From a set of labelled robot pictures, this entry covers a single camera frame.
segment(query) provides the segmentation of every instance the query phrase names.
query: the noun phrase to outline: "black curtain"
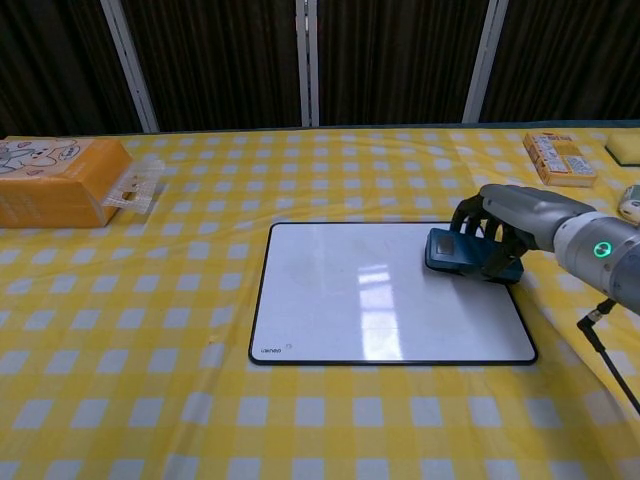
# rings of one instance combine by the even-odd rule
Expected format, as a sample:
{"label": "black curtain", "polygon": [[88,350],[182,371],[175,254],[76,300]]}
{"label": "black curtain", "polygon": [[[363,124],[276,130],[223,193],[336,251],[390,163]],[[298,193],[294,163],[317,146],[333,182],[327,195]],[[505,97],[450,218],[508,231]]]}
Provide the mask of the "black curtain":
{"label": "black curtain", "polygon": [[488,0],[319,0],[320,123],[459,122]]}
{"label": "black curtain", "polygon": [[640,1],[511,0],[480,120],[640,118]]}
{"label": "black curtain", "polygon": [[0,4],[0,138],[140,131],[99,0]]}
{"label": "black curtain", "polygon": [[127,0],[163,131],[300,126],[294,0]]}

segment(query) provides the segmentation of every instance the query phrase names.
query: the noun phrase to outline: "yellow package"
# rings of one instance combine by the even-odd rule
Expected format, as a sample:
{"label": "yellow package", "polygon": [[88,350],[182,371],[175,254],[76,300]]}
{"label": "yellow package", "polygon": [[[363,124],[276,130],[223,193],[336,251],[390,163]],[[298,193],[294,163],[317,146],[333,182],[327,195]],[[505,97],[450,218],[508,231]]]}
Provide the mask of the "yellow package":
{"label": "yellow package", "polygon": [[113,139],[0,140],[0,226],[104,226],[117,208],[101,202],[131,162]]}
{"label": "yellow package", "polygon": [[545,185],[590,187],[597,175],[568,135],[527,133],[524,146]]}

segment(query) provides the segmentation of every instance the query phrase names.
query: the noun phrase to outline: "cartoon print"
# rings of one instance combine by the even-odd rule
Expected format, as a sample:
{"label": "cartoon print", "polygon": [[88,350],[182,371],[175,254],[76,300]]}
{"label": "cartoon print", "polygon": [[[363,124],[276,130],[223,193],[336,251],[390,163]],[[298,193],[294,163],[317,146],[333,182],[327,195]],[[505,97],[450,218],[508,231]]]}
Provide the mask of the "cartoon print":
{"label": "cartoon print", "polygon": [[58,162],[72,160],[84,146],[86,145],[79,145],[78,140],[74,139],[0,142],[0,175],[23,170],[23,174],[37,175],[44,172],[47,167],[57,165]]}

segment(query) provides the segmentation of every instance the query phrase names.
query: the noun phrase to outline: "white object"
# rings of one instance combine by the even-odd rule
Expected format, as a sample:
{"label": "white object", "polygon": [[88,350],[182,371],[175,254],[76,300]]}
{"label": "white object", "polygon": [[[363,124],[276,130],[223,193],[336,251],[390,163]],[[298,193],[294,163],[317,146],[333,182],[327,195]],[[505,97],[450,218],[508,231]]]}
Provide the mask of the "white object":
{"label": "white object", "polygon": [[640,185],[632,185],[625,190],[618,211],[625,220],[640,224]]}
{"label": "white object", "polygon": [[161,160],[135,162],[109,191],[102,205],[147,213],[163,173]]}
{"label": "white object", "polygon": [[503,285],[424,266],[442,223],[272,227],[249,354],[257,363],[527,364]]}

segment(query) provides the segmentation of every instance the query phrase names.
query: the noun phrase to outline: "table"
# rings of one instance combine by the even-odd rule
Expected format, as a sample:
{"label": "table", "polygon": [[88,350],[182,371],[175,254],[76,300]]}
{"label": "table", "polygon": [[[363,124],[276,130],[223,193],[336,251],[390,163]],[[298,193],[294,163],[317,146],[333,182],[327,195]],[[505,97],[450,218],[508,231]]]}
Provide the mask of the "table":
{"label": "table", "polygon": [[[572,135],[614,214],[640,169]],[[122,137],[167,164],[146,216],[0,232],[0,478],[637,478],[640,420],[575,327],[600,300],[552,255],[513,288],[531,367],[258,367],[247,346],[269,226],[448,220],[488,182],[541,186],[525,130]],[[640,318],[603,342],[640,392]]]}

